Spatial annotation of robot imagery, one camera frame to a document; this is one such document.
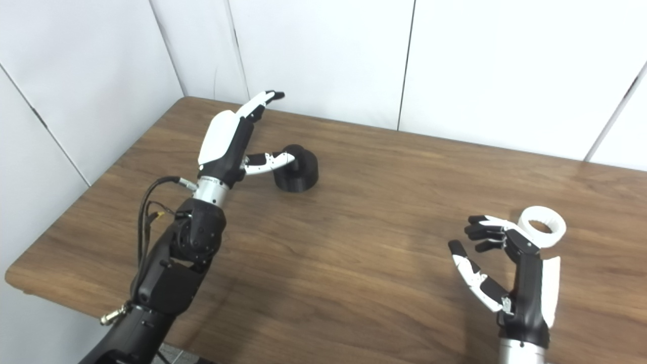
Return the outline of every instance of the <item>black joint motor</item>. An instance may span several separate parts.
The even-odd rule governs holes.
[[[176,221],[179,231],[173,245],[177,258],[190,262],[211,260],[220,249],[227,225],[223,210],[199,199],[188,199],[178,212],[185,217]]]

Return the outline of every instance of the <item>black cylinder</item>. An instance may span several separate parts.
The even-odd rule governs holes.
[[[294,161],[274,170],[274,182],[287,192],[309,190],[319,180],[319,164],[314,153],[297,144],[288,145],[283,152],[294,156]]]

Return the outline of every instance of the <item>silver wrist cylinder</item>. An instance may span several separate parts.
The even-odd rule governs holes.
[[[501,339],[499,364],[545,364],[546,349],[518,340]]]

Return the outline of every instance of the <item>robotic arm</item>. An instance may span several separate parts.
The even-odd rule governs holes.
[[[139,270],[131,298],[101,318],[112,324],[108,334],[80,364],[149,364],[175,318],[185,312],[221,245],[226,226],[222,210],[227,193],[247,174],[273,171],[279,188],[301,192],[314,186],[318,164],[312,152],[290,145],[282,152],[245,156],[247,144],[265,107],[284,94],[265,91],[234,113],[223,111],[209,125],[198,157],[198,182],[180,177],[158,179],[146,192],[138,221]],[[193,192],[174,212],[173,223],[148,253],[148,196],[161,183],[173,182]]]
[[[542,246],[522,228],[491,216],[470,216],[465,233],[478,253],[502,249],[516,264],[514,287],[506,290],[467,257],[459,240],[448,243],[456,268],[474,295],[497,313],[501,328],[499,364],[544,364],[554,323],[560,277],[560,257],[542,260]]]

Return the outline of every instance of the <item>black arm segment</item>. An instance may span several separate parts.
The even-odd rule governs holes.
[[[150,364],[175,318],[186,311],[220,248],[226,220],[210,203],[187,199],[132,283],[131,304],[80,364]],[[177,262],[193,263],[190,267]]]
[[[514,314],[499,312],[499,337],[548,348],[550,334],[542,315],[542,273],[543,262],[539,255],[519,256],[514,289],[510,292]]]
[[[150,364],[175,316],[133,306],[79,364]]]

